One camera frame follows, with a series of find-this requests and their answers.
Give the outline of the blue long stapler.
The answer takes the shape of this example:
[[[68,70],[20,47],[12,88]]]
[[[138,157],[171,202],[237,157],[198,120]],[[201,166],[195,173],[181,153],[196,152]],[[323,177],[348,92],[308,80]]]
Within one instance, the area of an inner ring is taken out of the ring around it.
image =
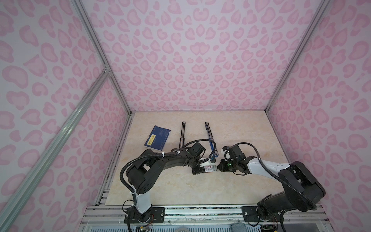
[[[216,162],[216,158],[219,156],[219,153],[216,148],[216,143],[214,141],[214,137],[213,137],[209,122],[205,122],[205,128],[208,133],[209,140],[210,140],[209,143],[212,149],[211,162]]]

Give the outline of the red white staple box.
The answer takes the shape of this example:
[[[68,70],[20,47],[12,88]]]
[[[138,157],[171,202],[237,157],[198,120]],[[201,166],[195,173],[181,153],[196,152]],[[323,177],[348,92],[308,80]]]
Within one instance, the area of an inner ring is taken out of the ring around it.
[[[212,160],[210,158],[200,160],[200,167],[210,166]]]

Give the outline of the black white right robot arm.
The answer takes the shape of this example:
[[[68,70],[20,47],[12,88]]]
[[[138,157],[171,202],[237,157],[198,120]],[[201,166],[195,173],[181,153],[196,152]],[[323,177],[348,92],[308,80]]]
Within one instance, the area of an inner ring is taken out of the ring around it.
[[[298,210],[317,210],[317,203],[326,195],[324,187],[300,161],[278,163],[261,158],[257,148],[247,142],[223,147],[217,168],[221,172],[236,173],[241,176],[260,175],[280,182],[283,191],[270,194],[257,203],[256,214],[261,221],[269,221],[278,213]]]

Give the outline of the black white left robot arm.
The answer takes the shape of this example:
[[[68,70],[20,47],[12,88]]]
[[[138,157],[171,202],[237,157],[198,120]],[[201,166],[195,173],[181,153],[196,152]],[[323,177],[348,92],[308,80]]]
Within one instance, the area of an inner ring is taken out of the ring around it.
[[[154,152],[145,150],[139,157],[129,161],[121,169],[121,183],[129,189],[133,205],[127,210],[127,217],[139,222],[148,222],[153,218],[150,190],[155,185],[162,171],[173,167],[200,168],[211,158],[202,158],[205,148],[195,142],[192,147],[174,148],[171,152]]]

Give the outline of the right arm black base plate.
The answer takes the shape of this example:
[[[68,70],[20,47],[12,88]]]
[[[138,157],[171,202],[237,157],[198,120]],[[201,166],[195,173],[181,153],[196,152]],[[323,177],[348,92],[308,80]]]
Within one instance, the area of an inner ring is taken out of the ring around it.
[[[270,213],[259,206],[242,206],[242,215],[244,222],[257,223],[259,222],[273,222],[280,221],[281,213]]]

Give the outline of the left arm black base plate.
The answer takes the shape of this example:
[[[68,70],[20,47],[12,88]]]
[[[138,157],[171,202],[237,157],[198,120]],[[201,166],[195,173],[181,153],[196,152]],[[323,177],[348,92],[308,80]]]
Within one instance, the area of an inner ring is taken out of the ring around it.
[[[165,217],[164,207],[150,207],[146,212],[139,213],[136,207],[132,206],[127,210],[125,223],[163,223]]]

